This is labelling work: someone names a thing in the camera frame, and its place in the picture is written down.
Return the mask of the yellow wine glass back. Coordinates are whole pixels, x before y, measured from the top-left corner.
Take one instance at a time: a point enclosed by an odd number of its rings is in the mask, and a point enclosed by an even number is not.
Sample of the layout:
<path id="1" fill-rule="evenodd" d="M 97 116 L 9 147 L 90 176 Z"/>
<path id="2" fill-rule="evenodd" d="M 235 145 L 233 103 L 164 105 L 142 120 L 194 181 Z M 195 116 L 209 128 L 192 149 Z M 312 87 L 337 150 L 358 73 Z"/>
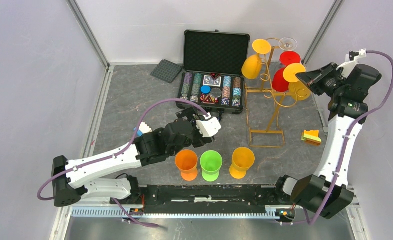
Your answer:
<path id="1" fill-rule="evenodd" d="M 288 90 L 294 94 L 296 101 L 304 101 L 311 96 L 311 91 L 296 77 L 297 73 L 305 72 L 306 67 L 301 63 L 292 63 L 283 71 L 283 78 L 289 83 Z"/>

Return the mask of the yellow wine glass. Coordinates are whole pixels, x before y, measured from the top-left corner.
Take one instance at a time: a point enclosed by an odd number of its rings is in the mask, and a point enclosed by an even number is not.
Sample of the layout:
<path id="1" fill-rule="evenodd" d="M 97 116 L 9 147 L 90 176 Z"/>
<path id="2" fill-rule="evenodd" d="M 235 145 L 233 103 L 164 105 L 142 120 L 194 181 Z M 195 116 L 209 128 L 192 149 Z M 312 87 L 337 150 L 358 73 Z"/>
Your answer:
<path id="1" fill-rule="evenodd" d="M 232 164 L 229 168 L 230 175 L 235 179 L 242 179 L 255 163 L 254 152 L 247 147 L 239 147 L 232 154 Z"/>
<path id="2" fill-rule="evenodd" d="M 304 101 L 311 96 L 311 91 L 296 77 L 297 73 L 305 72 L 306 67 L 301 63 L 292 63 L 283 71 L 283 78 L 289 83 L 288 90 L 294 94 L 296 101 Z"/>
<path id="3" fill-rule="evenodd" d="M 248 57 L 241 68 L 243 76 L 250 80 L 256 79 L 260 75 L 263 67 L 261 55 L 269 54 L 272 46 L 265 39 L 256 39 L 252 43 L 252 49 L 255 51 L 255 54 Z"/>

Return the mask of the clear wine glass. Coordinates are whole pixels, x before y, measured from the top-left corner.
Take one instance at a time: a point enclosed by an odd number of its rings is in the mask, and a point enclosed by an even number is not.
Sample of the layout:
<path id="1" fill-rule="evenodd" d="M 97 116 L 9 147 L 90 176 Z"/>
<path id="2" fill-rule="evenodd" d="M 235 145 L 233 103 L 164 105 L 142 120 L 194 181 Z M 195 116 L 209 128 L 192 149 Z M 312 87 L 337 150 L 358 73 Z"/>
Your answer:
<path id="1" fill-rule="evenodd" d="M 279 48 L 283 51 L 294 51 L 298 47 L 298 42 L 291 37 L 284 37 L 278 42 Z"/>

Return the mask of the orange plastic wine glass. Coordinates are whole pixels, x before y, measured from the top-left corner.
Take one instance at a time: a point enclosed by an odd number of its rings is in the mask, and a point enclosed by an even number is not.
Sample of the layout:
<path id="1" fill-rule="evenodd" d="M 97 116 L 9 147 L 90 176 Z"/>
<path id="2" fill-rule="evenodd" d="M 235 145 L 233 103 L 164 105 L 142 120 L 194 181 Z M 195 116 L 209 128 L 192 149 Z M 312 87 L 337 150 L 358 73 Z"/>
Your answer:
<path id="1" fill-rule="evenodd" d="M 175 156 L 175 164 L 185 181 L 193 181 L 198 176 L 198 155 L 189 149 L 181 150 Z"/>

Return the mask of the green plastic wine glass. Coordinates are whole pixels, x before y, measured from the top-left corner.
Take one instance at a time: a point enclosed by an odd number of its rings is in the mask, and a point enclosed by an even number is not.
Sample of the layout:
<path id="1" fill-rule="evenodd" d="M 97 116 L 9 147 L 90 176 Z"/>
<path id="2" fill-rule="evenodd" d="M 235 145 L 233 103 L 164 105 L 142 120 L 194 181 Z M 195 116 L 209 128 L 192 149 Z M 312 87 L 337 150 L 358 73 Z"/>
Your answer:
<path id="1" fill-rule="evenodd" d="M 207 182 L 214 182 L 220 175 L 223 158 L 219 152 L 215 150 L 208 150 L 201 155 L 200 165 L 204 180 Z"/>

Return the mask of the gold wine glass rack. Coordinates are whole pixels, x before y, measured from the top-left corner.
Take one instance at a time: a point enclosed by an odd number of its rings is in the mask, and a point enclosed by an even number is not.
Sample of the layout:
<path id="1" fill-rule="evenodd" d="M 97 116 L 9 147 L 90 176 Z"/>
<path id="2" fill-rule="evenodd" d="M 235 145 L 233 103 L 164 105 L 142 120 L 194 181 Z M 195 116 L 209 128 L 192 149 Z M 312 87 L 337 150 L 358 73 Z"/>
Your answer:
<path id="1" fill-rule="evenodd" d="M 267 40 L 271 44 L 271 52 L 266 55 L 261 55 L 261 59 L 263 60 L 263 66 L 259 76 L 256 79 L 261 80 L 261 85 L 259 87 L 248 87 L 245 86 L 245 97 L 247 98 L 249 94 L 260 93 L 267 99 L 272 99 L 274 101 L 274 112 L 273 115 L 267 124 L 265 129 L 255 129 L 250 125 L 250 111 L 246 111 L 246 122 L 249 130 L 249 145 L 251 147 L 259 147 L 259 148 L 281 148 L 285 145 L 285 132 L 280 127 L 280 110 L 282 108 L 292 108 L 298 102 L 293 96 L 294 94 L 289 92 L 289 83 L 284 79 L 283 72 L 285 67 L 293 64 L 293 63 L 301 63 L 301 56 L 293 51 L 284 51 L 279 57 L 279 63 L 282 66 L 279 70 L 277 70 L 272 76 L 270 71 L 270 66 L 272 63 L 272 59 L 275 53 L 275 50 L 280 49 L 279 47 L 279 38 L 267 38 Z M 256 145 L 254 144 L 254 135 L 277 135 L 280 136 L 282 142 L 278 145 Z"/>

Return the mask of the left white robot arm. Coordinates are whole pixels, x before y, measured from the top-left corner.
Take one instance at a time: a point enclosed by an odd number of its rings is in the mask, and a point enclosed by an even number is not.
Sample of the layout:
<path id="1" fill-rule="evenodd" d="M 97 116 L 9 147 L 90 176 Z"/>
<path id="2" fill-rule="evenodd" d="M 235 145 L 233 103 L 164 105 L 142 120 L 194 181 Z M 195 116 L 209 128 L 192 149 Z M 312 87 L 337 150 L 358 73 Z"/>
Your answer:
<path id="1" fill-rule="evenodd" d="M 166 161 L 190 146 L 203 147 L 215 141 L 221 129 L 212 115 L 198 115 L 193 107 L 176 113 L 177 119 L 136 137 L 111 151 L 82 159 L 57 156 L 52 162 L 53 203 L 66 207 L 87 198 L 114 198 L 137 203 L 142 191 L 136 177 L 124 180 L 106 176 L 128 169 L 136 169 Z"/>

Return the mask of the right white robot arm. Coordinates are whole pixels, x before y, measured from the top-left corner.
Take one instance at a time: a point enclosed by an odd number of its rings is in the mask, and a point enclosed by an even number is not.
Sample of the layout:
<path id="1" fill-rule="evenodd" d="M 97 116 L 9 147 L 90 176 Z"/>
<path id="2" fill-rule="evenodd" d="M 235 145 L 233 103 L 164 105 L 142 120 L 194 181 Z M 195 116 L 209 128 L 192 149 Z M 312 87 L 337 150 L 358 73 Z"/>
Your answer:
<path id="1" fill-rule="evenodd" d="M 315 95 L 330 97 L 329 133 L 316 171 L 299 180 L 288 175 L 280 177 L 273 198 L 279 204 L 296 204 L 330 219 L 353 201 L 354 193 L 348 190 L 349 163 L 369 111 L 364 100 L 382 74 L 366 64 L 330 63 L 293 76 Z"/>

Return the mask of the red triangle all-in marker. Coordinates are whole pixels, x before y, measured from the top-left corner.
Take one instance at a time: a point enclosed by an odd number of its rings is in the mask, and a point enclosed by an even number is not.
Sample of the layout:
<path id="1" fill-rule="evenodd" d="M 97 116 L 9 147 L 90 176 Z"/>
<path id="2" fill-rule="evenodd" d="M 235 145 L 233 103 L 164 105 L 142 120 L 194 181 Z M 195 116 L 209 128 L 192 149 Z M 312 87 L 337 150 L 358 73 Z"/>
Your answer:
<path id="1" fill-rule="evenodd" d="M 215 104 L 216 103 L 216 98 L 213 97 L 212 95 L 205 95 L 202 99 L 202 102 L 204 104 Z"/>

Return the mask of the grey dealer button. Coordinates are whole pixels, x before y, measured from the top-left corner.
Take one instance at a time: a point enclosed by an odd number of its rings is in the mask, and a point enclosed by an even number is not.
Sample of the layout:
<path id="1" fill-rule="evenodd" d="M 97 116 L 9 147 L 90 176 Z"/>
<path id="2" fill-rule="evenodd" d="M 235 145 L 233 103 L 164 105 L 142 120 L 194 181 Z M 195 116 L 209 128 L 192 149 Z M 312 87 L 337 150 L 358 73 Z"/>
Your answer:
<path id="1" fill-rule="evenodd" d="M 223 94 L 222 90 L 220 88 L 218 88 L 218 87 L 214 87 L 210 91 L 210 95 L 213 98 L 220 98 L 222 96 L 222 94 Z"/>

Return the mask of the blue white toy brick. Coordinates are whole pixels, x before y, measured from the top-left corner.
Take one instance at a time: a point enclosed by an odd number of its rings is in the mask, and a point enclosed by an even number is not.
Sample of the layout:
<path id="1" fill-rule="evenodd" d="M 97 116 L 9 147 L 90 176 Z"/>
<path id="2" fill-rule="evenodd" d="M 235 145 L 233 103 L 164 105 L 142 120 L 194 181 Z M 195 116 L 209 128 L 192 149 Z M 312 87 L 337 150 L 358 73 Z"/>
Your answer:
<path id="1" fill-rule="evenodd" d="M 153 131 L 153 129 L 145 122 L 142 122 L 139 128 L 135 127 L 133 130 L 136 132 L 137 136 L 139 137 L 142 136 L 143 134 L 151 133 Z"/>

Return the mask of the dark grey foam pad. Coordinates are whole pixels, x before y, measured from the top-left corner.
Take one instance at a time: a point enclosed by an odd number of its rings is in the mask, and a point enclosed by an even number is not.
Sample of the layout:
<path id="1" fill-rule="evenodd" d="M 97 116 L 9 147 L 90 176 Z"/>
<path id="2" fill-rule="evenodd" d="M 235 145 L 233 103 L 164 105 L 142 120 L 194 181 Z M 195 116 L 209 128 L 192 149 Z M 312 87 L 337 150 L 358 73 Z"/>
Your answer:
<path id="1" fill-rule="evenodd" d="M 172 83 L 182 71 L 182 68 L 182 65 L 163 59 L 150 73 L 150 75 L 166 83 Z"/>

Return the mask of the orange green toy brick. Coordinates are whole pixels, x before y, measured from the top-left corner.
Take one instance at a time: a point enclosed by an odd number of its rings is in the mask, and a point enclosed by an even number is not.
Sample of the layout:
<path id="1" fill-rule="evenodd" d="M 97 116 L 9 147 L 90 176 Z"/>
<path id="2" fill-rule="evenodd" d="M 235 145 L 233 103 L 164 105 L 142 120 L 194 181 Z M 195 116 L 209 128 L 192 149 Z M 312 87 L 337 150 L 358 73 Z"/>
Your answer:
<path id="1" fill-rule="evenodd" d="M 319 130 L 304 130 L 301 134 L 301 140 L 314 146 L 320 146 L 322 144 Z"/>

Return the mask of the black poker chip case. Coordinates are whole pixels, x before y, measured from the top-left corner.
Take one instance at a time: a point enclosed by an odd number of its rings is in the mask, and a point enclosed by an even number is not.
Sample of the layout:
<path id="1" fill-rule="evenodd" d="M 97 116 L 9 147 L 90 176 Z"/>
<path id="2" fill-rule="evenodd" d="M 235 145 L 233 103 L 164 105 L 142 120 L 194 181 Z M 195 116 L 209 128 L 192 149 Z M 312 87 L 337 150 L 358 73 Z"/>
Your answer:
<path id="1" fill-rule="evenodd" d="M 184 31 L 183 69 L 177 97 L 195 103 L 217 118 L 239 115 L 244 110 L 245 77 L 242 66 L 247 59 L 250 35 L 219 31 Z M 203 103 L 204 76 L 222 77 L 222 96 L 215 104 Z"/>

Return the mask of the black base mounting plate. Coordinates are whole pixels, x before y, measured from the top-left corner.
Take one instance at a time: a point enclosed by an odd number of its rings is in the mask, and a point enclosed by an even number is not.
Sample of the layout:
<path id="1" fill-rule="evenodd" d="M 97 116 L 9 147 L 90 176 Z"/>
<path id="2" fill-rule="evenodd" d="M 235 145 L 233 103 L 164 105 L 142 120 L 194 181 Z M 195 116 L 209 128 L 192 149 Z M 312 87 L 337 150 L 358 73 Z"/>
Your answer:
<path id="1" fill-rule="evenodd" d="M 142 185 L 122 205 L 142 205 L 146 214 L 262 214 L 265 207 L 293 203 L 273 185 Z"/>

